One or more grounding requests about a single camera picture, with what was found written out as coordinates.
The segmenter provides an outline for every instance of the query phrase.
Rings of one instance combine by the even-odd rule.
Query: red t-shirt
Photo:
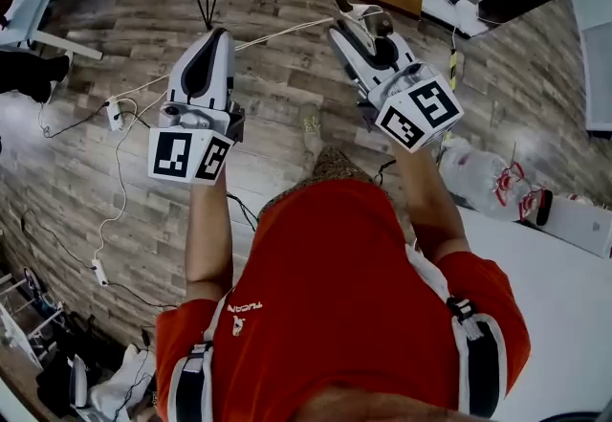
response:
[[[499,323],[510,388],[530,344],[506,275],[469,253],[447,255],[438,267],[452,295]],[[157,320],[164,420],[172,370],[202,342],[215,306],[195,300]],[[234,316],[242,320],[237,337]],[[458,380],[450,311],[408,262],[404,234],[380,189],[328,181],[266,211],[214,336],[215,420],[285,421],[330,384],[456,409]]]

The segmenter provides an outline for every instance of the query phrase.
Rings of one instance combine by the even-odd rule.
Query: plug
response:
[[[108,115],[108,122],[111,126],[111,131],[121,131],[123,129],[123,117],[117,98],[115,96],[107,100],[108,105],[106,106],[106,114]]]
[[[144,344],[144,347],[149,347],[151,345],[151,338],[149,337],[149,334],[146,330],[144,330],[144,328],[141,327],[141,337],[142,337],[142,343]]]

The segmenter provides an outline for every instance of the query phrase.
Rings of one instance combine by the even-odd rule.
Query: wooden floor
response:
[[[322,0],[218,0],[217,25],[240,41],[256,39],[330,12]],[[450,34],[427,21],[394,14],[396,29],[415,54],[448,70]],[[76,57],[67,87],[45,107],[52,132],[84,118],[114,94],[162,76],[203,33],[194,0],[58,0],[49,30],[105,52],[102,61]],[[466,116],[455,132],[473,144],[511,158],[534,182],[561,191],[612,201],[612,144],[589,141],[584,131],[584,80],[569,0],[557,0],[507,26],[470,41],[457,39],[457,97]],[[134,95],[144,108],[165,89],[159,82]],[[324,28],[292,33],[237,55],[236,99],[248,117],[245,142],[229,156],[229,190],[254,212],[296,183],[303,154],[300,104],[322,108],[323,136],[372,175],[388,160],[388,144],[368,134],[347,83],[328,47]],[[99,246],[98,226],[122,202],[114,148],[120,135],[107,130],[104,114],[54,139],[43,138],[39,106],[17,94],[0,96],[0,227],[13,270],[32,266],[58,299],[118,340],[138,341],[140,325],[158,308],[117,287],[99,287],[28,217],[27,208],[64,244],[89,263]],[[145,119],[156,124],[157,111]],[[104,229],[99,258],[110,280],[148,301],[176,303],[184,292],[183,250],[188,189],[146,176],[147,130],[136,125],[119,156],[128,194],[125,214]],[[393,169],[384,179],[398,204]],[[232,202],[237,264],[249,254],[252,231]]]

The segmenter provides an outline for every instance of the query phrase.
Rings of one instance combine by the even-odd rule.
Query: foot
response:
[[[304,134],[304,146],[313,162],[323,149],[321,139],[320,111],[314,104],[305,104],[299,109],[299,119]]]

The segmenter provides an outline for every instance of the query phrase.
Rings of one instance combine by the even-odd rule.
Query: white box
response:
[[[536,213],[529,216],[536,222]],[[539,230],[601,258],[612,258],[612,211],[554,196],[548,221]]]

